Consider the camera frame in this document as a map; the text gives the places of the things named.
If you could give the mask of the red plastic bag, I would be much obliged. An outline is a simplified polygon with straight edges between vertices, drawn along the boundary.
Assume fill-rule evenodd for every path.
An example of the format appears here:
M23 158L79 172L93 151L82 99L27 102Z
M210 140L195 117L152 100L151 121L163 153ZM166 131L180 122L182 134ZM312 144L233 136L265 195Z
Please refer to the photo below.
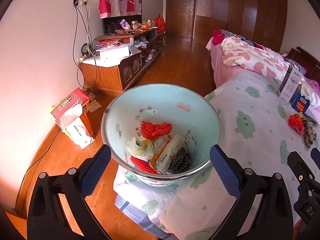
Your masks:
M304 134L303 117L300 114L290 115L288 125L292 127L299 135Z

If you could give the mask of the black foam net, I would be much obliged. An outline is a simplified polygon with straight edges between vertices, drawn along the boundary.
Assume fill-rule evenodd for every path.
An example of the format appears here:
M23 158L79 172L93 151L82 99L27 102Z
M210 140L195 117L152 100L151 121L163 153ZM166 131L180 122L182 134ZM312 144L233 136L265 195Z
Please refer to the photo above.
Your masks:
M180 148L176 157L169 166L169 171L172 174L179 174L187 172L192 166L191 156L185 148Z

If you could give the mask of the yellow white tissue pack wrapper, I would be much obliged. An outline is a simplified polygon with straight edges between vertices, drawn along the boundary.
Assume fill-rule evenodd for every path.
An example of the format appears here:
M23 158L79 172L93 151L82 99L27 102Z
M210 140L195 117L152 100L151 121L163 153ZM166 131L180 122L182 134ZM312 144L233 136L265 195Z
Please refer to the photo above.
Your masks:
M133 137L127 142L126 150L131 156L148 162L161 152L170 140L171 138L166 135L158 137L155 140L139 140L137 137Z

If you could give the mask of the yellow plastic bag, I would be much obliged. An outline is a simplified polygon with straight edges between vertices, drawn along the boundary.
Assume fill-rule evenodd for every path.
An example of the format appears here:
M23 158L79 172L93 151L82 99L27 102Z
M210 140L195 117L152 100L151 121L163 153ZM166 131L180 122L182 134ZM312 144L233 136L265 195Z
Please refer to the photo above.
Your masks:
M172 124L163 122L162 124L153 124L143 121L140 126L142 136L147 140L153 140L157 137L167 135L172 130Z

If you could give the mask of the red foam net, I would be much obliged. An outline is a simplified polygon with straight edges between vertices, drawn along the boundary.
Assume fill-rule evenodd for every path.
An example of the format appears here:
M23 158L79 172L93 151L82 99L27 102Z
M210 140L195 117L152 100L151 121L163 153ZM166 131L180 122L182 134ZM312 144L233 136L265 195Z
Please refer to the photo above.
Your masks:
M134 156L131 156L130 160L133 163L133 165L136 168L138 168L140 171L145 172L145 173L149 173L149 174L159 175L159 173L154 168L152 168L147 161L138 159Z

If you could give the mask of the mint green trash bin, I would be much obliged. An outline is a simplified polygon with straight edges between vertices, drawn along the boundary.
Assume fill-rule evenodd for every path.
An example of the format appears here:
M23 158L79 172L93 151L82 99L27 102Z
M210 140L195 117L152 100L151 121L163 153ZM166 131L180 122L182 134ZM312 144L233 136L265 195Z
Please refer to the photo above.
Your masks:
M150 84L115 98L101 121L113 159L146 185L165 187L209 165L221 142L217 111L199 94L176 85Z

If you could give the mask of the dark foil sachet strip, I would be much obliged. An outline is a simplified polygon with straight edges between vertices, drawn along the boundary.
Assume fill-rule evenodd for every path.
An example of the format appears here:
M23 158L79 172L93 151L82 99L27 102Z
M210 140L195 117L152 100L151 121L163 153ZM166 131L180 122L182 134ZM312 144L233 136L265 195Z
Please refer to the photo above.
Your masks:
M311 126L314 126L314 127L318 126L318 122L310 115L304 114L304 118Z

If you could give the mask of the white milk carton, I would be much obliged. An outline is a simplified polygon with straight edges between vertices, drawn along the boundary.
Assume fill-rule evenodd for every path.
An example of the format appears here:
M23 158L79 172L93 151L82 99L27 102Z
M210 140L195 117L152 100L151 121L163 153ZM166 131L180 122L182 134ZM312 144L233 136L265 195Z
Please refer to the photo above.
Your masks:
M293 65L290 65L277 91L277 96L286 103L293 97L303 74Z

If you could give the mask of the red tissue box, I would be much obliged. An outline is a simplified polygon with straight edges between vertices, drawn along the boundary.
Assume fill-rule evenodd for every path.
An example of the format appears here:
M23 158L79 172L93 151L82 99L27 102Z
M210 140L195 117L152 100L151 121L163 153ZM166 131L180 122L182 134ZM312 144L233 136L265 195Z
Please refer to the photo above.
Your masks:
M61 131L81 149L95 140L95 135L87 116L89 97L77 88L52 107L50 114Z

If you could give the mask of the brown wooden wardrobe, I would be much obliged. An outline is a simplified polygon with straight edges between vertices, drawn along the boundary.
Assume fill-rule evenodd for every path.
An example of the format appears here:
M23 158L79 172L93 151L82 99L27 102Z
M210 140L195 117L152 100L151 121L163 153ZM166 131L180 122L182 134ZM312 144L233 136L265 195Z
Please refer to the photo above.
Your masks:
M196 0L194 15L197 44L207 44L215 29L224 29L280 51L287 0Z

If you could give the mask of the white box on cabinet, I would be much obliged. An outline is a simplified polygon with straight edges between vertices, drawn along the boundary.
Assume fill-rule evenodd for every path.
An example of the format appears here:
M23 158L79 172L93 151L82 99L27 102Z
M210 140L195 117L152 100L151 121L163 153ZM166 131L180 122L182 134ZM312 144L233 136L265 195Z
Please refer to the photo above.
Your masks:
M130 49L124 44L114 47L102 47L97 51L99 52L100 59L103 61L118 60L130 56Z

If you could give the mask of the red bag on cabinet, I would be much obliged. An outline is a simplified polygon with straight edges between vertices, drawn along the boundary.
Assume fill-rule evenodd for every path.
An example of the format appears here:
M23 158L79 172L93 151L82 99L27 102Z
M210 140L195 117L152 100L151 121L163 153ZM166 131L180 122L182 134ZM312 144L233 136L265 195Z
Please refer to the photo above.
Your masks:
M157 27L157 33L164 33L166 30L165 20L162 14L158 14L154 20L155 26Z

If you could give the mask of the wooden door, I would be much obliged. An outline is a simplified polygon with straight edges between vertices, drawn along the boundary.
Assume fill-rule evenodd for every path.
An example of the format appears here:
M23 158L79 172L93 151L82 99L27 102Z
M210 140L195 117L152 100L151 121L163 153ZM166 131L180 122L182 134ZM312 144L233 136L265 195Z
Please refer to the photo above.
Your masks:
M191 39L194 28L195 0L166 0L166 33Z

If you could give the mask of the red pink patchwork cloth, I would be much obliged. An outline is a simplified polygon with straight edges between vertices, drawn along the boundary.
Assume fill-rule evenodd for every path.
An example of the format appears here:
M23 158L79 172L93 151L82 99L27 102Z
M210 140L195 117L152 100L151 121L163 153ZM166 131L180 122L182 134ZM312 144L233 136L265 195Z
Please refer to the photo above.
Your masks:
M142 0L99 0L101 19L142 14Z

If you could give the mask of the wall power outlet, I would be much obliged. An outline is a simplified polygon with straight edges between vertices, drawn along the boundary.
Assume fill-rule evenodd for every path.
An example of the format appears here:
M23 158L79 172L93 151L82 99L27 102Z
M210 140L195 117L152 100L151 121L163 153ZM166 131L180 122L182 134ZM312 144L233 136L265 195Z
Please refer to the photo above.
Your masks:
M87 2L88 2L88 0L73 0L73 5L74 5L75 7L77 7L77 6L84 6L84 5L87 4Z

